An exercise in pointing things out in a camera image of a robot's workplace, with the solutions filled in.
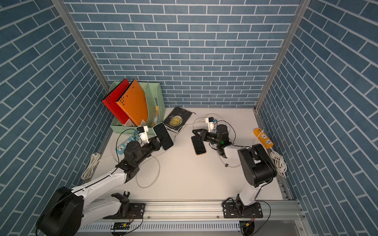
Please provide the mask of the black smartphone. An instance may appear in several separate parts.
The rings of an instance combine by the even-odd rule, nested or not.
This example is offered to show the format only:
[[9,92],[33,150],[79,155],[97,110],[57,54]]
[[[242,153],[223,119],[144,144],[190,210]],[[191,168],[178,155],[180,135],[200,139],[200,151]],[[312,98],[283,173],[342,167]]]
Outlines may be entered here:
[[159,143],[164,150],[168,150],[174,145],[164,123],[155,125],[153,127],[153,131],[155,132],[157,138],[159,139]]

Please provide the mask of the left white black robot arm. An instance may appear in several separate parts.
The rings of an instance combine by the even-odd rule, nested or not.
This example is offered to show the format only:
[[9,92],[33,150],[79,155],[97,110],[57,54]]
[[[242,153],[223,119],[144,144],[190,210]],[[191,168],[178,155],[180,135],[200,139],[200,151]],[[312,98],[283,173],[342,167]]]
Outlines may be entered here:
[[109,173],[81,186],[57,189],[37,220],[35,232],[47,236],[73,236],[81,227],[118,213],[129,203],[126,194],[114,193],[111,200],[95,200],[132,180],[139,172],[140,164],[161,147],[162,138],[157,136],[144,145],[132,141],[124,150],[124,159]]

